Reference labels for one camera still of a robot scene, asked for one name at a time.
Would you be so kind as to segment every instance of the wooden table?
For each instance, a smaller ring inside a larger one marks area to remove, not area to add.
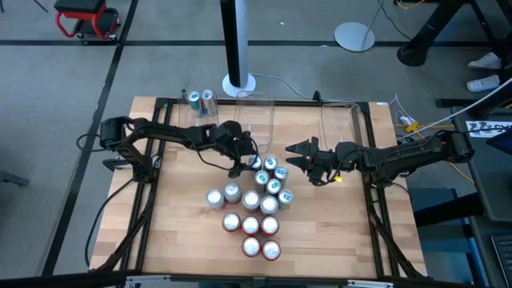
[[[154,102],[155,98],[134,98],[130,117],[151,119]],[[292,156],[285,152],[285,146],[304,141],[311,136],[323,139],[323,131],[328,141],[327,144],[321,141],[323,149],[326,145],[334,148],[340,136],[343,141],[354,140],[354,128],[347,116],[349,114],[339,113],[340,109],[345,108],[336,109],[336,114],[331,110],[323,111],[325,129],[322,129],[318,107],[275,107],[274,138],[267,153],[262,156],[273,154],[280,164],[289,169],[290,177],[286,188],[294,192],[295,198],[289,210],[279,211],[276,216],[281,227],[272,239],[281,245],[282,255],[274,262],[266,261],[261,255],[256,258],[246,257],[241,251],[244,234],[241,231],[229,234],[222,228],[221,220],[226,213],[235,212],[241,218],[248,215],[242,204],[227,205],[220,212],[207,206],[206,192],[214,187],[223,188],[229,181],[227,172],[203,164],[195,152],[174,143],[167,143],[143,271],[163,274],[375,278],[360,173],[344,173],[341,183],[315,187],[307,181],[307,176],[300,169],[285,163],[285,158]],[[234,106],[219,106],[218,110],[219,122],[233,119]],[[370,113],[376,145],[395,145],[389,107],[370,103]],[[254,116],[252,121],[257,122],[258,117]],[[177,123],[176,105],[173,107],[171,124]],[[254,136],[258,136],[258,125],[254,127]],[[145,140],[136,143],[140,150],[145,145]],[[230,167],[229,159],[213,151],[205,151],[203,154],[207,161]],[[117,170],[110,193],[131,176],[131,170]],[[236,181],[244,191],[254,187],[254,180],[249,172],[242,173]],[[396,182],[405,185],[403,179],[397,179]],[[106,206],[91,268],[101,265],[125,236],[135,188],[135,183],[130,184]],[[414,267],[426,274],[408,194],[392,186],[386,188],[386,198],[396,243]],[[130,258],[132,267],[138,247],[137,238],[133,247],[135,248],[132,249]],[[382,240],[381,249],[385,271],[390,274],[386,245]]]

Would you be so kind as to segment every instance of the white sneaker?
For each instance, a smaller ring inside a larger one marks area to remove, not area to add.
[[[502,68],[502,59],[496,54],[489,52],[477,61],[471,61],[467,65],[470,69],[491,69],[496,70]]]
[[[492,75],[487,78],[469,81],[467,83],[467,89],[471,92],[481,92],[489,89],[495,89],[499,87],[499,77]]]

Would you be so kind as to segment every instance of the white stand base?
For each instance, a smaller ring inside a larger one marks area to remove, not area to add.
[[[341,47],[353,52],[366,51],[375,44],[374,32],[368,26],[357,22],[338,26],[334,31],[334,39]]]
[[[246,97],[249,96],[248,93],[240,93],[241,91],[254,91],[256,88],[256,79],[254,79],[254,76],[251,73],[248,73],[247,77],[247,85],[245,87],[236,87],[231,85],[230,82],[230,75],[226,75],[224,79],[222,80],[222,88],[224,89],[224,92],[228,94],[231,97]]]

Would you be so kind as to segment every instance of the red chair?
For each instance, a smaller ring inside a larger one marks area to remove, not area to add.
[[[96,35],[100,39],[116,39],[115,28],[120,26],[119,13],[114,8],[106,8],[105,0],[57,0],[55,23],[62,33],[69,38],[75,35],[83,39],[84,35]],[[73,31],[68,33],[60,23],[61,15],[78,19]]]

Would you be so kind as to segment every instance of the label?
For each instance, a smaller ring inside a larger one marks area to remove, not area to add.
[[[494,129],[505,128],[487,131],[470,132],[473,138],[492,138],[496,135],[506,131],[506,128],[512,129],[512,122],[499,122],[499,121],[466,121],[468,131],[481,130],[481,129]]]

